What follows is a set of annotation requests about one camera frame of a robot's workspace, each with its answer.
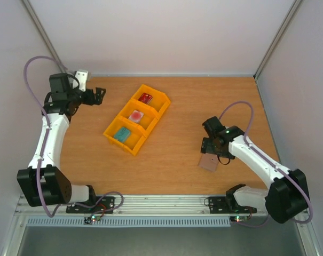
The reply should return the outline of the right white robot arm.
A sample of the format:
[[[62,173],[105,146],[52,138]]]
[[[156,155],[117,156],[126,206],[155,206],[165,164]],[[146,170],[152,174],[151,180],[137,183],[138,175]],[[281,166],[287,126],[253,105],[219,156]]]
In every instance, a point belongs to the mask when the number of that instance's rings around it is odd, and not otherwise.
[[[285,223],[304,210],[311,210],[305,174],[290,170],[260,150],[237,126],[224,126],[214,116],[202,123],[207,136],[203,138],[201,153],[215,155],[229,162],[239,159],[265,184],[266,189],[256,189],[239,184],[226,191],[227,208],[236,212],[242,207],[252,207],[267,212],[278,222]]]

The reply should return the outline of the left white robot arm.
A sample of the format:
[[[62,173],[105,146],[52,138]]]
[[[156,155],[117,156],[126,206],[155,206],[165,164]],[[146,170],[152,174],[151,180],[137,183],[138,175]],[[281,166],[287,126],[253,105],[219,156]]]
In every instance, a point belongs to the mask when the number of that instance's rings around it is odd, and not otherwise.
[[[89,72],[49,77],[50,92],[44,99],[42,130],[36,151],[28,167],[19,170],[17,181],[31,207],[78,203],[85,212],[98,206],[91,185],[73,185],[60,169],[64,136],[80,105],[100,105],[105,89],[88,89]]]

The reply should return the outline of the pink leather card holder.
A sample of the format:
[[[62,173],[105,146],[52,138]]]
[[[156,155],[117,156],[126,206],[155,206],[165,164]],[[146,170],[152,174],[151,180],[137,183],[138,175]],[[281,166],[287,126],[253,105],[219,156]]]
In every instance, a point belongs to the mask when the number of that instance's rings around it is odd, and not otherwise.
[[[202,154],[198,163],[198,167],[210,172],[215,172],[218,167],[219,161],[216,155]]]

